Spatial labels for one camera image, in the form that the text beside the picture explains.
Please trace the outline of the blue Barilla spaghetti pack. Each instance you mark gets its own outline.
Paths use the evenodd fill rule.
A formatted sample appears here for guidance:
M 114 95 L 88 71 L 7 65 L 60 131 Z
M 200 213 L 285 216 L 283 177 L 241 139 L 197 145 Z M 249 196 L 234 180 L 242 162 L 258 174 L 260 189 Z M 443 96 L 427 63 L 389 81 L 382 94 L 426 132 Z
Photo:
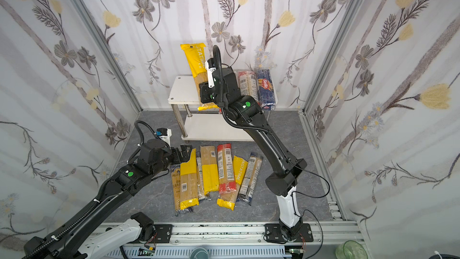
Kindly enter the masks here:
M 276 97 L 270 71 L 266 69 L 258 69 L 256 71 L 256 75 L 259 105 L 262 110 L 272 111 L 276 107 Z

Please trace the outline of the yellow-banded whole wheat pack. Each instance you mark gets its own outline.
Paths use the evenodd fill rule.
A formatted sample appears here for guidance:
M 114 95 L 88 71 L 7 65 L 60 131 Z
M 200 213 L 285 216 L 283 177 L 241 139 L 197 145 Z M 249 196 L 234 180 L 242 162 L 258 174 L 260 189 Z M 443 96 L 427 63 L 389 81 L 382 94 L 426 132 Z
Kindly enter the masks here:
M 196 149 L 191 150 L 189 161 L 171 166 L 176 215 L 191 212 L 193 206 L 199 205 L 197 171 Z

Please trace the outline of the red spaghetti pack with label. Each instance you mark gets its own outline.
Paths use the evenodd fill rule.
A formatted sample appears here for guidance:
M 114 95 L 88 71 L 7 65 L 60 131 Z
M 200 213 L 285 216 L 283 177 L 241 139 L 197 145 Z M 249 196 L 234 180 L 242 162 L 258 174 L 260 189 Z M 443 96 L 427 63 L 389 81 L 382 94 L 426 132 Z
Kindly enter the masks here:
M 230 143 L 218 146 L 219 194 L 235 191 L 235 175 Z

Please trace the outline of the dark blue clear spaghetti pack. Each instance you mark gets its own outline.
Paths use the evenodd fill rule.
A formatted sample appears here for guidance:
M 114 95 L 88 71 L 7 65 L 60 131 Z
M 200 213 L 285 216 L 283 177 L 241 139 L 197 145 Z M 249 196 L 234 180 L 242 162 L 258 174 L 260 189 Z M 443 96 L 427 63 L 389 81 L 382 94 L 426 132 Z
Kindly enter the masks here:
M 198 170 L 198 200 L 208 200 L 209 196 L 204 192 L 204 180 L 202 176 L 202 162 L 201 162 L 201 154 L 200 151 L 196 152 L 196 163 L 197 163 L 197 170 Z

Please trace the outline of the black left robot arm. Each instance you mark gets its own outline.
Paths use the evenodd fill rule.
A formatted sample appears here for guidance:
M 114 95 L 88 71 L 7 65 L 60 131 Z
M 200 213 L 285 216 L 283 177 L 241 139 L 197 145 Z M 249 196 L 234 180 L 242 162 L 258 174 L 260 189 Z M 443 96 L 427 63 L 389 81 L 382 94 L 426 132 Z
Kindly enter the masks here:
M 24 246 L 26 259 L 88 259 L 81 250 L 86 239 L 119 206 L 154 181 L 154 177 L 173 164 L 189 161 L 191 145 L 171 147 L 162 139 L 139 144 L 121 167 L 99 187 L 97 195 L 69 221 L 44 238 L 33 237 Z

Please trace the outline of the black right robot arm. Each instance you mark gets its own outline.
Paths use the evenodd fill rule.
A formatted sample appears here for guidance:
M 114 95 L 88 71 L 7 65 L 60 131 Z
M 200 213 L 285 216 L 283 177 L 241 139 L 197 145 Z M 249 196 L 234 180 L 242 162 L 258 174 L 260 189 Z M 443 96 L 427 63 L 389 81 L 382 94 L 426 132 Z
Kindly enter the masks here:
M 283 241 L 292 242 L 303 227 L 303 214 L 297 205 L 297 183 L 307 163 L 288 151 L 256 100 L 241 94 L 233 69 L 222 64 L 219 46 L 213 46 L 207 66 L 212 73 L 206 83 L 200 84 L 201 102 L 216 104 L 225 122 L 248 133 L 265 155 L 273 169 L 265 183 L 277 197 L 280 232 Z

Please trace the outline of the white two-tier shelf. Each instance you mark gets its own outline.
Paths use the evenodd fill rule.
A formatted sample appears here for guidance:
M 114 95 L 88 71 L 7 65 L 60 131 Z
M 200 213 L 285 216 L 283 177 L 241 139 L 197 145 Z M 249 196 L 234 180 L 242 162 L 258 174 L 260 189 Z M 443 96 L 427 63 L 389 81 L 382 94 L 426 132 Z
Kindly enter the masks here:
M 217 111 L 199 112 L 198 93 L 192 76 L 177 76 L 168 103 L 172 107 L 184 141 L 248 141 L 243 130 L 232 128 Z

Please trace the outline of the yellow whole wheat spaghetti pack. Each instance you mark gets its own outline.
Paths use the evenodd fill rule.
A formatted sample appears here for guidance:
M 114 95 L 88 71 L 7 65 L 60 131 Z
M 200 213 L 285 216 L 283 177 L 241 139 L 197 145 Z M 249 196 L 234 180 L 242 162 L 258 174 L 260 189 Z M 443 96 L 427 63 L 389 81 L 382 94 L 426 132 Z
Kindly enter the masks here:
M 201 167 L 205 195 L 219 190 L 219 172 L 216 148 L 201 146 Z

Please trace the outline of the yellow bottom spaghetti pack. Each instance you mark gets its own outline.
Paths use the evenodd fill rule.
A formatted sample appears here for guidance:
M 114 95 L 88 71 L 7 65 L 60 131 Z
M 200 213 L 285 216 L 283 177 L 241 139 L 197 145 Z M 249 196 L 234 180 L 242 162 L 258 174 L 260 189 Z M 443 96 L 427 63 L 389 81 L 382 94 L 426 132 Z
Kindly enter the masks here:
M 229 193 L 225 193 L 224 195 L 220 195 L 217 200 L 217 205 L 220 207 L 224 207 L 230 210 L 234 210 L 236 201 L 238 198 L 238 193 L 240 192 L 241 185 L 243 183 L 244 176 L 246 174 L 248 162 L 240 157 L 234 156 L 233 158 L 233 168 L 234 168 L 234 175 L 235 175 L 235 191 L 231 191 Z

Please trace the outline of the clear spaghetti pack barcode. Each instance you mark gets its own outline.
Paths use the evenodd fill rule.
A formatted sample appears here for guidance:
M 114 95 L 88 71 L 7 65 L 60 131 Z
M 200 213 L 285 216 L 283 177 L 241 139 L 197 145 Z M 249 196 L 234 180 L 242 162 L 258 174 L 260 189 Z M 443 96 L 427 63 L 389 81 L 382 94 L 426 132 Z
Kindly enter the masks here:
M 252 205 L 253 193 L 258 180 L 259 171 L 263 162 L 263 156 L 256 152 L 250 154 L 246 173 L 240 190 L 238 192 L 237 200 Z

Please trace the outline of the green glass bowl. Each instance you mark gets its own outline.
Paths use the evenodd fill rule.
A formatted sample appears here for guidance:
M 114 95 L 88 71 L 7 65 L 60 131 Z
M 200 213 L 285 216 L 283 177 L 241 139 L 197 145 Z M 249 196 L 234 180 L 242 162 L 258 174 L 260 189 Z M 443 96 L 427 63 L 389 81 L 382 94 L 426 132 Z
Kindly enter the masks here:
M 335 250 L 337 259 L 368 259 L 364 247 L 356 241 L 346 241 Z

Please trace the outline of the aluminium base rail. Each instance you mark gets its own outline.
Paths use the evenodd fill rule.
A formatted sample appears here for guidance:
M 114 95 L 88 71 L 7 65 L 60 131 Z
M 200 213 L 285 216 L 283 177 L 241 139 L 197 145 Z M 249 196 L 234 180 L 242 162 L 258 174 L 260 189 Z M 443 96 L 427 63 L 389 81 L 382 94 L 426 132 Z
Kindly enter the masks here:
M 103 223 L 79 251 L 91 259 L 185 259 L 193 249 L 204 248 L 211 258 L 334 258 L 342 244 L 365 246 L 353 221 L 305 222 L 294 239 L 282 235 L 278 223 L 155 223 L 145 234 L 133 219 Z

